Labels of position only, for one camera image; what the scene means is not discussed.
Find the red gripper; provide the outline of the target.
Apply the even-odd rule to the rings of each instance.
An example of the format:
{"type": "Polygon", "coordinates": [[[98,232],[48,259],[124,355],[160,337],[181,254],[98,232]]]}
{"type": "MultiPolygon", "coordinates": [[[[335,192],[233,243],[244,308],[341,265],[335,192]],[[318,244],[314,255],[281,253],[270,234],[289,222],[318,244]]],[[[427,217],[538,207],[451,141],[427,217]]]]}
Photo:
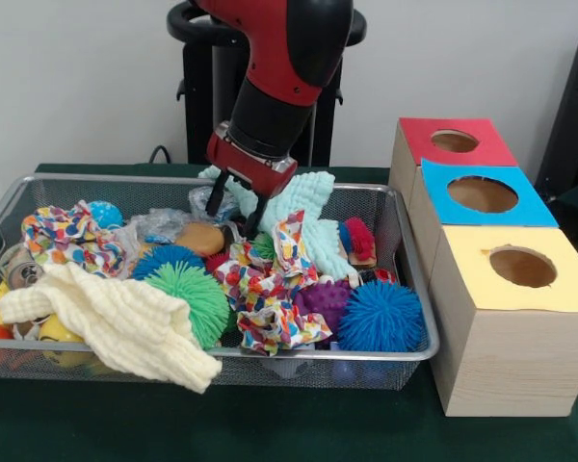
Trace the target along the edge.
{"type": "Polygon", "coordinates": [[[207,215],[214,217],[218,213],[228,178],[233,176],[242,180],[257,193],[255,210],[249,214],[243,227],[244,237],[252,240],[265,213],[267,198],[284,190],[297,170],[297,162],[290,156],[280,161],[256,157],[235,144],[225,130],[216,130],[211,135],[206,157],[221,172],[206,203],[207,215]]]}

